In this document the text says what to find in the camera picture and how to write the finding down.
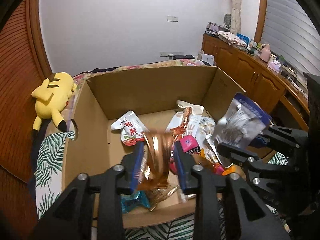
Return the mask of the silver blue-edged snack pouch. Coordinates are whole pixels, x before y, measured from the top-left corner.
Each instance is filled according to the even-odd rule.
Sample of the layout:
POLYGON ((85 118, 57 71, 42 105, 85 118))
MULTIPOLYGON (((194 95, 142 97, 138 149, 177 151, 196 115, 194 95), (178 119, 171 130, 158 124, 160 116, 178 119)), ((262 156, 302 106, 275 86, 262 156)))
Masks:
POLYGON ((245 149, 270 124, 271 117, 250 98, 236 93, 225 115, 216 123, 215 147, 224 142, 245 149))

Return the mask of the pink braised egg packet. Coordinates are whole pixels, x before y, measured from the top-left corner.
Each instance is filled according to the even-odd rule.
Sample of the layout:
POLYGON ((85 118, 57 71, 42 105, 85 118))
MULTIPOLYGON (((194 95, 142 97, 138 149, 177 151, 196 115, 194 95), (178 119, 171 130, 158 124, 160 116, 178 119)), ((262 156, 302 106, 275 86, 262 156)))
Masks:
POLYGON ((205 168, 208 168, 215 174, 218 174, 218 175, 223 174, 224 169, 219 163, 211 162, 204 156, 204 150, 200 148, 195 137, 193 137, 192 135, 186 135, 178 139, 178 141, 181 144, 183 153, 192 155, 196 164, 199 164, 205 168))

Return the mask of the white chicken feet snack bag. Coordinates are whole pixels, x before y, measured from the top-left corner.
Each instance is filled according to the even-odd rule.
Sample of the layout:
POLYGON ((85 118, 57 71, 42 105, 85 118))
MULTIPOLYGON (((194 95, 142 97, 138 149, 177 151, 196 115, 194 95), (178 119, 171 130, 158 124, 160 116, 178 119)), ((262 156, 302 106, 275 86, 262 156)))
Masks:
POLYGON ((178 111, 169 122, 166 131, 172 133, 174 141, 187 135, 195 137, 204 107, 177 100, 178 111))

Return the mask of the copper foil candy wrapper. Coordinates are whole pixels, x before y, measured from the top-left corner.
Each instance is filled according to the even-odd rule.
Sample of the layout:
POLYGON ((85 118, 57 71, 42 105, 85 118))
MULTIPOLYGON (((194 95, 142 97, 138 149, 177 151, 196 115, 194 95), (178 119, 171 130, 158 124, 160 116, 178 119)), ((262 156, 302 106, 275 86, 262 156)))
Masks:
POLYGON ((144 146, 135 172, 137 191, 143 191, 149 201, 149 211, 171 197, 178 189, 168 182, 174 138, 170 132, 143 132, 144 146))

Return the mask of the white red duck snack bag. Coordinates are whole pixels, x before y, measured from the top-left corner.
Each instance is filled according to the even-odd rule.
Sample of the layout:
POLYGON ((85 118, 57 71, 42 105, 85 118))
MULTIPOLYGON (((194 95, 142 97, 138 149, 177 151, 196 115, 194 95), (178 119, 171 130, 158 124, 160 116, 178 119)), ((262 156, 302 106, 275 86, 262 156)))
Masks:
POLYGON ((134 146, 144 141, 143 132, 148 131, 134 111, 128 111, 111 125, 113 131, 120 130, 120 140, 125 146, 134 146))

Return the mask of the silver orange snack pouch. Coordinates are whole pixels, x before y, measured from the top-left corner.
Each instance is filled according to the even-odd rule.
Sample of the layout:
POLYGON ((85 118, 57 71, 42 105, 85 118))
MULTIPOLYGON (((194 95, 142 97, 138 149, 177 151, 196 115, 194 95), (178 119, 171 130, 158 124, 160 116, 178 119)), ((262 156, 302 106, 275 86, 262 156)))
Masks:
POLYGON ((227 176, 231 173, 236 173, 236 165, 232 165, 231 167, 227 168, 226 170, 223 171, 222 175, 227 176))

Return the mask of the wooden sideboard cabinet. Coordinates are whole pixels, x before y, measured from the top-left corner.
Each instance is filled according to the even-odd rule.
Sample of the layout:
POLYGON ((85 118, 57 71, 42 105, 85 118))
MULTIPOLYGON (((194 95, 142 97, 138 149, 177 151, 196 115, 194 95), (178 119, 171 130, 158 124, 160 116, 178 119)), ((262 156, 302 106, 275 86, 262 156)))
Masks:
POLYGON ((258 56, 208 34, 203 35, 202 50, 213 55, 216 66, 235 80, 277 125, 309 130, 309 103, 302 91, 268 68, 258 56))

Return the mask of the blue foil candy wrapper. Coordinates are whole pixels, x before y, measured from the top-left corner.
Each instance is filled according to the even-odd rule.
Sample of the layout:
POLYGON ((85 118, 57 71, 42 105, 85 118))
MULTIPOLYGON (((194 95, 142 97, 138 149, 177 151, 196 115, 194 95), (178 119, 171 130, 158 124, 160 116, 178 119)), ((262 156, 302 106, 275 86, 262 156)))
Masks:
POLYGON ((121 195, 120 197, 122 213, 129 213, 133 209, 142 206, 149 209, 150 202, 144 191, 136 191, 131 195, 121 195))

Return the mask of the silver white snack pouch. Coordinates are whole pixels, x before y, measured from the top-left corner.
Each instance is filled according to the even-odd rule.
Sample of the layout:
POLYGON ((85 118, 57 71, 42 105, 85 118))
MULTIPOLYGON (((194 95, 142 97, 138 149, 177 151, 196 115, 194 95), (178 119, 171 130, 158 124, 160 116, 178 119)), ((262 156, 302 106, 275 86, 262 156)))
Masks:
POLYGON ((215 122, 212 118, 202 116, 196 132, 196 140, 200 146, 204 157, 214 164, 220 164, 225 170, 233 164, 225 157, 219 155, 216 150, 212 135, 214 133, 215 122))

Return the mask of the tissue box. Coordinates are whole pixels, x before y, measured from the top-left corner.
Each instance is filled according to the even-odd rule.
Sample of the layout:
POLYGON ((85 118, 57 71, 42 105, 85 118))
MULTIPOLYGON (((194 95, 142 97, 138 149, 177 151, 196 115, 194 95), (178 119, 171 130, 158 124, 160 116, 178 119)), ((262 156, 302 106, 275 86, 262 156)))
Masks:
POLYGON ((281 63, 277 60, 270 60, 267 64, 267 67, 276 73, 281 72, 281 63))

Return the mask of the brown cardboard box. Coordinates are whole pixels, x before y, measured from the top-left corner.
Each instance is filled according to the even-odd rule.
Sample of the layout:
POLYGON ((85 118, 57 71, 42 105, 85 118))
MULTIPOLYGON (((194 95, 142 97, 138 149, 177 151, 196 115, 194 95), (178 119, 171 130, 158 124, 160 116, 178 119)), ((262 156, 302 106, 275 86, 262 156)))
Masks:
POLYGON ((133 151, 111 130, 112 122, 134 111, 150 130, 163 131, 182 100, 204 107, 204 115, 219 120, 236 93, 243 93, 229 75, 216 67, 176 66, 112 71, 84 82, 73 109, 78 126, 67 140, 62 185, 80 173, 105 172, 133 151))

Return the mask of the pink kettle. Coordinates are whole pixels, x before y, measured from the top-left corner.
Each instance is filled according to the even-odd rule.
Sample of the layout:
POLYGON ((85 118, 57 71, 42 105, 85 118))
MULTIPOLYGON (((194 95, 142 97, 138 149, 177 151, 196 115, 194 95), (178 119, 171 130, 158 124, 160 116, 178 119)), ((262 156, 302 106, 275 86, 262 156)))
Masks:
POLYGON ((261 45, 261 52, 259 58, 268 63, 271 57, 271 51, 270 51, 270 45, 268 43, 262 44, 261 45))

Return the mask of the folded floral cloth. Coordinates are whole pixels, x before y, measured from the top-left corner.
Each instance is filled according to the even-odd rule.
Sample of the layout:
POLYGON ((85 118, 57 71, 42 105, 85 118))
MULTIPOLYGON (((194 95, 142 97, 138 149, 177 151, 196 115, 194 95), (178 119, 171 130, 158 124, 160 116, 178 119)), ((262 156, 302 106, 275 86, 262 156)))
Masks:
POLYGON ((218 31, 218 37, 231 46, 247 47, 247 43, 228 31, 218 31))

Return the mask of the yellow Pikachu plush toy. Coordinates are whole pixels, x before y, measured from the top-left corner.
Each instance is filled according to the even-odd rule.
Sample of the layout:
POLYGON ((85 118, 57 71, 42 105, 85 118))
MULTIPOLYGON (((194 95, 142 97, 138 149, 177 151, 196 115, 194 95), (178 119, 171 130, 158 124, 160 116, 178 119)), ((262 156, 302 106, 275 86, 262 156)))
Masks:
POLYGON ((52 74, 32 91, 31 96, 36 99, 36 118, 33 132, 37 133, 44 119, 51 119, 58 130, 67 131, 67 124, 61 111, 68 105, 69 99, 77 85, 71 75, 65 72, 52 74))

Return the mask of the small white fan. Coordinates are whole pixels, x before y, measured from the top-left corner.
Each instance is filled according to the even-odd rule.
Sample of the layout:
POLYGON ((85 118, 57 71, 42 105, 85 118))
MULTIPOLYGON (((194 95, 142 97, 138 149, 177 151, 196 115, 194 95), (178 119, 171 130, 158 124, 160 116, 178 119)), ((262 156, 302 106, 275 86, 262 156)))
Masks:
POLYGON ((231 21, 232 21, 232 15, 230 13, 225 14, 223 25, 224 25, 224 28, 227 29, 227 31, 230 31, 231 29, 231 21))

